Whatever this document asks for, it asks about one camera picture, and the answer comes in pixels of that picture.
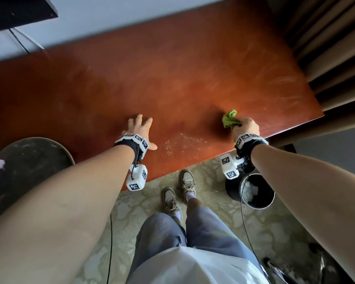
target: left hand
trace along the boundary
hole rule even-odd
[[[152,118],[148,118],[147,121],[142,125],[142,115],[137,115],[135,119],[135,124],[133,119],[128,120],[128,130],[123,131],[122,134],[139,134],[149,142],[150,150],[156,150],[158,147],[155,143],[149,141],[149,130],[152,124]]]

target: hand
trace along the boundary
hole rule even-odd
[[[242,124],[242,126],[235,125],[233,128],[233,138],[234,141],[237,140],[238,136],[244,133],[251,133],[260,135],[259,126],[250,117],[235,117],[236,120]]]
[[[122,134],[139,134],[149,142],[149,149],[156,150],[158,147],[155,143],[149,141],[149,130],[152,124],[152,118],[148,118],[144,125],[142,125],[142,115],[137,115],[135,124],[133,119],[128,120],[128,130],[123,131]]]

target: blue jeans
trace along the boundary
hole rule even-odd
[[[165,213],[158,212],[147,218],[137,235],[128,278],[146,260],[164,250],[178,246],[245,258],[263,273],[251,250],[209,208],[195,209],[187,217],[185,224],[187,233]]]

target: white sock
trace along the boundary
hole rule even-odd
[[[174,213],[172,213],[171,216],[175,216],[176,218],[178,218],[179,220],[181,220],[181,212],[179,210],[175,211]]]
[[[196,196],[194,196],[194,193],[193,192],[188,192],[186,195],[185,195],[185,200],[188,201],[191,199],[191,198],[196,198]]]

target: white shirt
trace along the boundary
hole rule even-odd
[[[148,259],[127,284],[269,284],[250,261],[191,247],[174,247]]]

